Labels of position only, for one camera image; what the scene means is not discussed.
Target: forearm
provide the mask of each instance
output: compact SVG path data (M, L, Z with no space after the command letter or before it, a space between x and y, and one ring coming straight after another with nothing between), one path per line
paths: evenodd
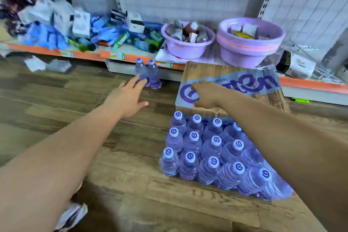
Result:
M220 107L328 228L346 228L348 145L296 117L233 90Z
M53 231L120 117L102 105L0 168L4 231Z

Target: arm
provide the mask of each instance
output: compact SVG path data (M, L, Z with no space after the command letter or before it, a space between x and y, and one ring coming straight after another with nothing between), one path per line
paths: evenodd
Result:
M212 82L198 107L224 109L329 231L348 230L348 144L296 117Z
M134 115L146 80L113 90L104 104L0 168L1 231L53 231L116 123Z

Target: person's right arm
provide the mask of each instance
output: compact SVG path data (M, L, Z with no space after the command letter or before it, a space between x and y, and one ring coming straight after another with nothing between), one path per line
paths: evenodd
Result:
M329 231L348 231L348 144L295 116L213 82L195 106L224 109Z

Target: pack of water bottles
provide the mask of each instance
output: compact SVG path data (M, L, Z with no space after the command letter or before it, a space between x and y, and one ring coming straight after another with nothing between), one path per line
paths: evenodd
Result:
M139 80L147 79L145 87L151 86L152 89L159 89L162 86L162 80L159 78L159 69L154 59L149 60L149 66L143 63L141 58L137 58L135 64L135 73L139 75Z
M237 122L229 119L229 123L220 118L207 122L196 114L186 120L182 112L175 112L159 160L163 173L267 201L290 197L291 186L267 163Z

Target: wooden floor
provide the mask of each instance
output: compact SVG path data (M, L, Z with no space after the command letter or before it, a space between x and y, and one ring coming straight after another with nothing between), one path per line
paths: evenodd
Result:
M103 103L129 78L104 63L74 59L67 74L32 73L24 55L0 59L0 165ZM268 203L159 171L178 87L164 81L159 90L145 89L141 98L150 105L116 125L77 194L88 214L73 231L319 231L297 195ZM347 107L290 106L302 120L348 140Z

